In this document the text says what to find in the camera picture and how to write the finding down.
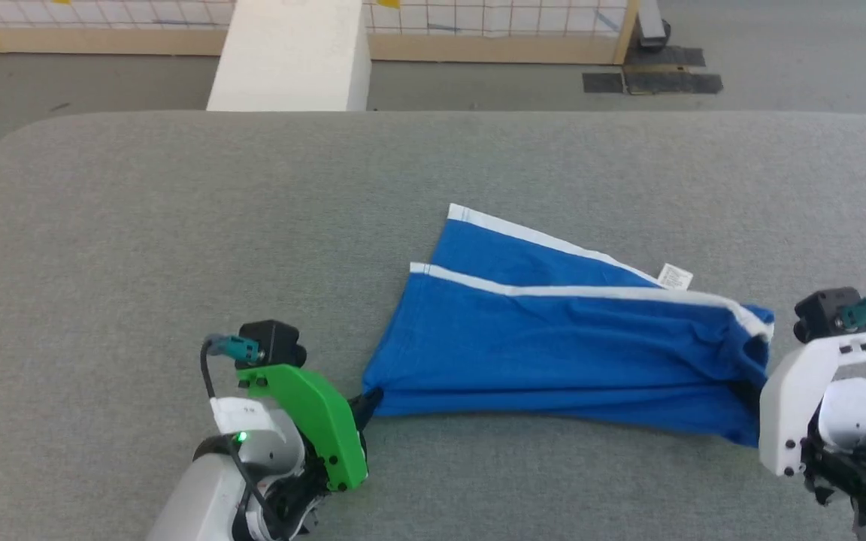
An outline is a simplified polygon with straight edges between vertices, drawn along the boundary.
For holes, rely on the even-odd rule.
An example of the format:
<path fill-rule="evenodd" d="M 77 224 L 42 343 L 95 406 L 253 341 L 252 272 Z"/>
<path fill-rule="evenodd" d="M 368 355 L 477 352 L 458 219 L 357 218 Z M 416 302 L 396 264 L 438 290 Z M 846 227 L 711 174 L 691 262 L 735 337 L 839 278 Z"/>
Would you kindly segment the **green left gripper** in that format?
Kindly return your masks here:
<path fill-rule="evenodd" d="M 360 438 L 382 403 L 374 388 L 347 399 L 322 374 L 291 365 L 238 369 L 238 381 L 250 398 L 270 397 L 298 429 L 305 448 L 304 466 L 327 492 L 357 489 L 368 477 Z"/>

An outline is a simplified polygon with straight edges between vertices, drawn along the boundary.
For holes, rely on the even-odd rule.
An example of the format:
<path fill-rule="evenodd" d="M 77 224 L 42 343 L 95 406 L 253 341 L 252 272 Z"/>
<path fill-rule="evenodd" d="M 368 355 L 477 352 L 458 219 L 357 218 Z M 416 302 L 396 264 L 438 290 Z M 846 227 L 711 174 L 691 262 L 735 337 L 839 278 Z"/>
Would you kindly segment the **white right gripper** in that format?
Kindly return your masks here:
<path fill-rule="evenodd" d="M 732 381 L 746 411 L 759 412 L 759 459 L 776 476 L 800 470 L 801 439 L 839 367 L 866 362 L 866 332 L 815 339 L 774 362 L 768 380 Z"/>

